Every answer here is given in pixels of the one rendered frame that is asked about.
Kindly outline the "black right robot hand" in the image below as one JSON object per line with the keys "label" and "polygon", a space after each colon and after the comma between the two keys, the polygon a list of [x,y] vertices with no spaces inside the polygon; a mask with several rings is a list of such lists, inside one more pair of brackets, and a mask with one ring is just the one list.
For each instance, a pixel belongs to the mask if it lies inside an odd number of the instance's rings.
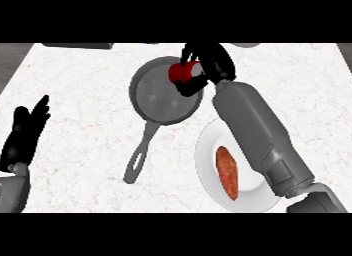
{"label": "black right robot hand", "polygon": [[209,82],[218,84],[222,80],[235,80],[234,61],[219,43],[187,43],[182,49],[182,66],[187,65],[187,60],[200,61],[203,73],[187,82],[175,81],[182,96],[191,97],[197,94]]}

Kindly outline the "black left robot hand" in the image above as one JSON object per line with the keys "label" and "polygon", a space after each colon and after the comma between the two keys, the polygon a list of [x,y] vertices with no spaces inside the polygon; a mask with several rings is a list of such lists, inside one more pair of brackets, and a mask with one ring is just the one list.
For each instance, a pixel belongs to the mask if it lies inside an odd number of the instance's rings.
{"label": "black left robot hand", "polygon": [[39,100],[33,111],[18,106],[14,111],[12,130],[0,153],[0,171],[11,173],[17,163],[32,164],[39,138],[45,129],[49,114],[49,96]]}

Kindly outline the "red can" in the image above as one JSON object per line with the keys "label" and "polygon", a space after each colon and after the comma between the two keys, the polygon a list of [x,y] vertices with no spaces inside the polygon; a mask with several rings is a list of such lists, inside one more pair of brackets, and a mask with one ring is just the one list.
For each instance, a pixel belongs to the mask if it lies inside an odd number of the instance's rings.
{"label": "red can", "polygon": [[173,83],[187,83],[194,77],[203,74],[203,67],[198,61],[176,63],[169,68],[169,79]]}

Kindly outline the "grey frying pan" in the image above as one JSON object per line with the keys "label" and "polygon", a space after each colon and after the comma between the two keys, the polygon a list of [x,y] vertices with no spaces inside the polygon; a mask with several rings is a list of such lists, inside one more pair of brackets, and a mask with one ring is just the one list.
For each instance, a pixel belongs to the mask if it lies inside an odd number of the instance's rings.
{"label": "grey frying pan", "polygon": [[158,57],[138,69],[129,86],[129,96],[136,113],[147,121],[142,141],[133,152],[125,182],[133,184],[139,176],[150,141],[161,125],[173,125],[191,117],[200,107],[203,92],[184,97],[169,79],[169,69],[179,62],[173,56]]}

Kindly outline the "white plate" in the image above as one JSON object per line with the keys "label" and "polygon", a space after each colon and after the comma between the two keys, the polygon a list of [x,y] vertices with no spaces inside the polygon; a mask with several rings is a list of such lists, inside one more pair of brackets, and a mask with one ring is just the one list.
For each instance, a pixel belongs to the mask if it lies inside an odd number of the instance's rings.
{"label": "white plate", "polygon": [[[223,189],[216,168],[216,152],[225,147],[238,167],[238,198],[232,200]],[[221,119],[206,126],[195,146],[195,168],[204,189],[222,207],[238,213],[266,212],[278,203],[280,197],[263,176],[253,171],[237,144],[234,135]]]}

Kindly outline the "dark grey flat object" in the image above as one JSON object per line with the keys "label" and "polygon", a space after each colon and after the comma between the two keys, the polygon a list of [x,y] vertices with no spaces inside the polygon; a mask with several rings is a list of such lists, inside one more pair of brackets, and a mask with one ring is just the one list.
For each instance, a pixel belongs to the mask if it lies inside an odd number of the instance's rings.
{"label": "dark grey flat object", "polygon": [[42,43],[46,47],[110,50],[114,43]]}

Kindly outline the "orange-brown sweet potato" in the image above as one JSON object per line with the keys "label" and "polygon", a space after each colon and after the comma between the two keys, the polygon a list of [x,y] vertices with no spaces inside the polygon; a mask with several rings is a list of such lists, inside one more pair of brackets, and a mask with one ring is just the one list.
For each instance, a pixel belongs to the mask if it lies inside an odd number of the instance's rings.
{"label": "orange-brown sweet potato", "polygon": [[238,167],[229,150],[221,146],[216,151],[216,169],[225,192],[232,200],[238,199]]}

